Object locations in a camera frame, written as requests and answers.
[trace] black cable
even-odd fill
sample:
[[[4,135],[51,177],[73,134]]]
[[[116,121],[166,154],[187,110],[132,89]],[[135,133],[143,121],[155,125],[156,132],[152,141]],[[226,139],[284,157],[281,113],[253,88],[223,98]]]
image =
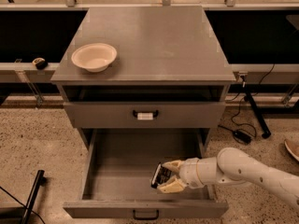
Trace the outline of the black cable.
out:
[[[229,129],[229,128],[223,126],[223,125],[218,125],[218,127],[221,127],[221,128],[223,128],[224,130],[233,132],[233,130],[231,130],[231,129]]]
[[[237,117],[237,116],[241,113],[241,103],[242,103],[243,100],[244,100],[244,97],[243,97],[243,98],[240,100],[240,102],[239,102],[239,107],[238,107],[238,111],[237,111],[237,113],[234,114],[233,116],[231,116],[231,122],[232,122],[233,124],[237,125],[237,126],[242,126],[242,125],[250,126],[250,127],[253,129],[254,134],[252,134],[252,133],[250,133],[250,132],[248,132],[248,131],[246,131],[246,133],[248,133],[248,134],[251,135],[252,137],[256,138],[256,136],[257,136],[257,132],[256,132],[255,127],[254,127],[252,124],[249,124],[249,123],[237,123],[236,121],[234,121],[234,118]]]
[[[231,102],[231,101],[234,101],[239,95],[240,95],[241,91],[231,100],[226,100],[225,102]]]
[[[232,132],[234,140],[237,143],[241,144],[241,145],[248,145],[251,142],[251,138],[248,135],[246,135],[245,133],[241,132],[241,131],[245,131],[243,129],[237,129],[237,130],[234,131],[234,130],[229,129],[229,128],[223,126],[223,125],[218,125],[218,127],[223,128],[224,130]]]
[[[21,203],[17,198],[15,198],[14,196],[12,196],[7,190],[5,190],[4,188],[2,188],[0,186],[0,189],[5,192],[9,197],[11,197],[14,201],[16,201],[18,204],[20,204],[21,206],[23,206],[24,208],[26,208],[27,210],[29,209],[26,205],[24,205],[23,203]],[[43,224],[46,224],[45,221],[43,220],[43,218],[36,213],[34,210],[31,210],[32,213],[34,213],[36,216],[39,217],[39,219],[42,221]]]

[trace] speckled floor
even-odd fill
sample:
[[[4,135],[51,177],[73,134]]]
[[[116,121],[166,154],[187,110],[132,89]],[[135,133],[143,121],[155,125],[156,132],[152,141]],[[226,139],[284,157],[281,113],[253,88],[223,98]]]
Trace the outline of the speckled floor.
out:
[[[230,121],[236,111],[228,107],[221,124],[236,128]],[[299,175],[299,163],[283,145],[285,138],[299,142],[298,119],[267,118],[272,132],[268,139],[262,139],[262,130],[249,107],[242,109],[236,121],[253,124],[258,132],[256,140],[244,146],[230,132],[215,130],[207,157],[215,156],[223,147],[238,147],[258,161]],[[87,150],[63,109],[0,108],[0,153],[0,185],[22,202],[26,202],[37,170],[45,170],[48,183],[39,191],[34,210],[47,224],[299,223],[299,212],[255,185],[216,187],[218,198],[230,206],[221,219],[72,219],[62,206],[65,201],[72,202],[78,197]],[[0,201],[5,205],[15,204],[2,191]],[[41,222],[32,216],[30,223]]]

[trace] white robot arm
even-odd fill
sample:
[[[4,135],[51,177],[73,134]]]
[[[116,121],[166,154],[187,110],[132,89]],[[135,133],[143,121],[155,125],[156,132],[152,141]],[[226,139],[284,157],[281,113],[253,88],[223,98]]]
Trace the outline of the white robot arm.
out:
[[[254,183],[299,210],[299,176],[268,167],[237,148],[224,148],[217,158],[170,161],[163,167],[178,174],[158,186],[163,193],[180,192],[186,187],[199,189],[211,184]]]

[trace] cabinet top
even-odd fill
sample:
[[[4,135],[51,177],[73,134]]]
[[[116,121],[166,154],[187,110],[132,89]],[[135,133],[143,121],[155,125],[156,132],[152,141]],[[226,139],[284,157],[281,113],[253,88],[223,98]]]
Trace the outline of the cabinet top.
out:
[[[117,59],[90,73],[71,61],[87,44],[113,46]],[[51,81],[88,84],[235,80],[201,7],[91,7]]]

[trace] gray metal furniture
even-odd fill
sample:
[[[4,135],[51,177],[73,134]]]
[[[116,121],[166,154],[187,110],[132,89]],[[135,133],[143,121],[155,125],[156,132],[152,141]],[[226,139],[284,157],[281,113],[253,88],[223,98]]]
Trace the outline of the gray metal furniture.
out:
[[[90,43],[116,61],[89,73],[71,55]],[[91,7],[51,82],[89,149],[72,217],[220,217],[213,188],[162,195],[159,161],[201,157],[235,80],[201,7]],[[151,120],[138,119],[152,113]]]

